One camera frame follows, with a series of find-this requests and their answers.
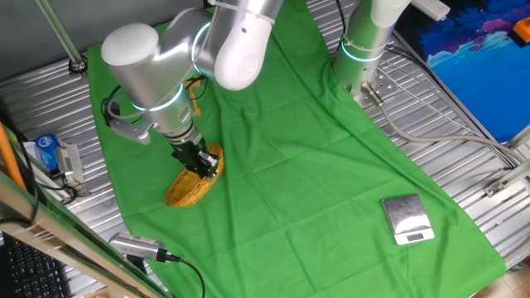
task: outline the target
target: colorful painting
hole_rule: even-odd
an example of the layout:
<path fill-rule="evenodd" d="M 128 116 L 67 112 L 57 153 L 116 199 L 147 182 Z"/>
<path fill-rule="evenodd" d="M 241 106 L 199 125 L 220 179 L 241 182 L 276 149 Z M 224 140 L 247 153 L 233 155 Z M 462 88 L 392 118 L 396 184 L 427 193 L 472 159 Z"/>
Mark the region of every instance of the colorful painting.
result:
<path fill-rule="evenodd" d="M 530 124 L 530 46 L 508 37 L 530 17 L 530 0 L 443 2 L 451 8 L 444 21 L 409 7 L 397 31 L 499 142 L 509 141 Z"/>

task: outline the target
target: black cable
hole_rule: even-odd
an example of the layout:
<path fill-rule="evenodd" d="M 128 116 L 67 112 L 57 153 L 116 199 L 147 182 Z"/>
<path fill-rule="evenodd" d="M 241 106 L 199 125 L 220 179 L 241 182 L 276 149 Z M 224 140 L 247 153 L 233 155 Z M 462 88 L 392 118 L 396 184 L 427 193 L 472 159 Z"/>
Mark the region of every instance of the black cable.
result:
<path fill-rule="evenodd" d="M 193 271 L 195 271 L 195 273 L 197 273 L 197 276 L 199 277 L 200 279 L 200 285 L 202 286 L 202 298 L 205 298 L 205 295 L 206 295 L 206 286 L 205 286 L 205 280 L 202 279 L 202 275 L 200 274 L 199 270 L 197 270 L 197 268 L 195 268 L 195 266 L 189 264 L 188 262 L 182 260 L 181 258 L 177 258 L 176 260 L 177 262 L 181 262 L 185 265 L 187 265 L 189 268 L 193 269 Z"/>
<path fill-rule="evenodd" d="M 140 117 L 140 118 L 138 118 L 138 119 L 132 121 L 131 124 L 137 123 L 137 122 L 140 121 L 140 120 L 142 120 L 142 117 Z"/>
<path fill-rule="evenodd" d="M 339 45 L 337 46 L 337 50 L 339 50 L 340 42 L 342 42 L 346 34 L 346 20 L 345 14 L 342 11 L 342 5 L 340 4 L 340 0 L 335 0 L 335 2 L 337 3 L 337 8 L 339 8 L 340 20 L 342 21 L 342 35 L 340 36 Z"/>
<path fill-rule="evenodd" d="M 33 171 L 33 166 L 31 166 L 31 159 L 29 155 L 27 154 L 26 148 L 24 147 L 23 140 L 20 137 L 20 132 L 15 132 L 15 135 L 17 136 L 18 144 L 20 145 L 20 149 L 22 150 L 22 155 L 24 156 L 24 159 L 26 160 L 26 166 L 27 170 L 30 174 L 29 181 L 26 182 L 26 188 L 29 190 L 33 190 L 33 197 L 35 198 L 34 205 L 33 205 L 33 211 L 31 212 L 30 217 L 30 223 L 33 224 L 35 222 L 36 213 L 39 210 L 39 188 L 37 187 L 36 180 L 35 180 L 35 172 Z"/>
<path fill-rule="evenodd" d="M 51 187 L 51 186 L 48 186 L 48 185 L 43 185 L 41 183 L 38 183 L 38 185 L 40 185 L 42 188 L 45 188 L 47 190 L 69 190 L 71 192 L 71 196 L 70 198 L 63 203 L 63 205 L 68 205 L 70 203 L 72 203 L 73 201 L 75 201 L 75 199 L 77 199 L 77 196 L 78 196 L 78 192 L 77 192 L 77 189 L 68 185 L 68 182 L 66 182 L 66 179 L 63 177 L 63 185 L 61 187 Z"/>
<path fill-rule="evenodd" d="M 72 192 L 72 196 L 70 197 L 69 200 L 67 200 L 66 202 L 63 203 L 64 206 L 72 203 L 73 201 L 75 201 L 75 199 L 77 199 L 77 195 L 78 195 L 78 192 L 77 192 L 77 189 L 67 185 L 66 186 L 67 189 L 69 189 L 71 192 Z"/>
<path fill-rule="evenodd" d="M 208 78 L 205 75 L 201 75 L 199 77 L 193 78 L 191 82 L 189 82 L 188 85 L 185 86 L 185 88 L 189 89 L 191 85 L 193 85 L 195 82 L 203 80 L 203 79 L 208 79 Z"/>
<path fill-rule="evenodd" d="M 32 226 L 32 223 L 27 219 L 0 219 L 0 226 L 3 224 L 20 224 L 24 228 Z"/>
<path fill-rule="evenodd" d="M 202 90 L 202 94 L 200 94 L 198 97 L 196 97 L 194 99 L 200 99 L 203 95 L 205 95 L 206 88 L 208 87 L 208 82 L 209 81 L 210 81 L 209 79 L 206 79 L 205 88 Z"/>
<path fill-rule="evenodd" d="M 48 185 L 43 185 L 42 183 L 38 183 L 37 184 L 42 187 L 42 188 L 45 188 L 47 190 L 65 190 L 66 189 L 66 184 L 63 184 L 61 187 L 51 187 L 51 186 L 48 186 Z"/>

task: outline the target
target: green fabric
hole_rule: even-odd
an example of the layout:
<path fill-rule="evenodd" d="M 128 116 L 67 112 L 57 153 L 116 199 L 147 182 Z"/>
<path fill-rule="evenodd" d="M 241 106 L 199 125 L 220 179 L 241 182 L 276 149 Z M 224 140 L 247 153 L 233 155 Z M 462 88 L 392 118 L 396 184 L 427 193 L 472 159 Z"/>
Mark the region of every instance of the green fabric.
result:
<path fill-rule="evenodd" d="M 196 126 L 221 143 L 226 168 L 190 208 L 164 205 L 182 165 L 163 136 L 143 146 L 104 126 L 100 103 L 117 82 L 100 46 L 89 49 L 89 82 L 125 224 L 195 264 L 207 297 L 469 297 L 505 272 L 468 215 L 340 86 L 303 0 L 283 4 L 249 88 L 210 82 L 198 100 Z M 436 238 L 398 246 L 381 200 L 409 194 Z M 200 296 L 189 268 L 150 265 L 179 297 Z"/>

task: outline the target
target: metal grating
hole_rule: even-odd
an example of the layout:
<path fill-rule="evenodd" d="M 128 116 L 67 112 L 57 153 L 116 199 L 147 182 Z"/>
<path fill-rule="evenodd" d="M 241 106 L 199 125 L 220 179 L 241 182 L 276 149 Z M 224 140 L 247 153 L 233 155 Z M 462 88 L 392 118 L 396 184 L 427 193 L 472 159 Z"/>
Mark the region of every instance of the metal grating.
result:
<path fill-rule="evenodd" d="M 355 3 L 348 0 L 342 3 L 344 15 L 348 16 Z M 335 0 L 310 0 L 307 5 L 328 49 L 334 52 L 342 32 Z M 127 232 L 127 228 L 114 198 L 95 130 L 88 81 L 69 74 L 67 63 L 55 63 L 2 82 L 0 96 L 28 138 L 52 132 L 65 142 L 78 144 L 90 197 L 78 199 L 69 209 L 103 239 L 109 240 L 117 232 Z M 387 52 L 380 71 L 384 84 L 378 88 L 396 124 L 406 132 L 434 137 L 472 133 L 469 130 L 476 129 L 476 122 L 466 116 L 465 108 L 440 93 L 410 61 Z M 530 193 L 526 185 L 518 182 L 492 198 L 484 192 L 487 185 L 505 172 L 506 165 L 496 152 L 473 142 L 408 142 L 395 135 L 372 104 L 359 104 L 388 137 L 467 212 L 505 258 L 508 267 L 530 253 Z M 519 145 L 519 151 L 530 157 L 530 141 Z M 103 286 L 74 268 L 65 270 L 76 297 Z M 160 285 L 149 267 L 147 271 Z"/>
<path fill-rule="evenodd" d="M 29 139 L 51 132 L 67 143 L 78 144 L 90 197 L 78 198 L 69 210 L 105 241 L 117 232 L 127 232 L 99 145 L 88 80 L 70 74 L 65 60 L 0 83 L 0 97 Z M 146 269 L 162 286 L 148 265 Z M 72 267 L 65 267 L 65 276 L 75 297 L 104 286 Z"/>

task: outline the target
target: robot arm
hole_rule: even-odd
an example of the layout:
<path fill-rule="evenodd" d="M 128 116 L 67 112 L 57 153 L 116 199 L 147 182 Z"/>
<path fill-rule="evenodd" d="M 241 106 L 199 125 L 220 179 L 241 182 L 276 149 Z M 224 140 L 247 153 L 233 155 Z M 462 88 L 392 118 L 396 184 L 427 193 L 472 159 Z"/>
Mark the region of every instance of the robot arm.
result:
<path fill-rule="evenodd" d="M 217 174 L 218 158 L 207 152 L 193 123 L 182 82 L 205 75 L 226 89 L 249 86 L 262 67 L 282 0 L 230 0 L 218 5 L 213 19 L 200 8 L 181 12 L 161 35 L 144 24 L 123 26 L 105 39 L 101 49 L 144 118 L 139 126 L 115 118 L 110 127 L 143 144 L 150 141 L 149 129 L 162 133 L 186 169 L 208 178 Z"/>

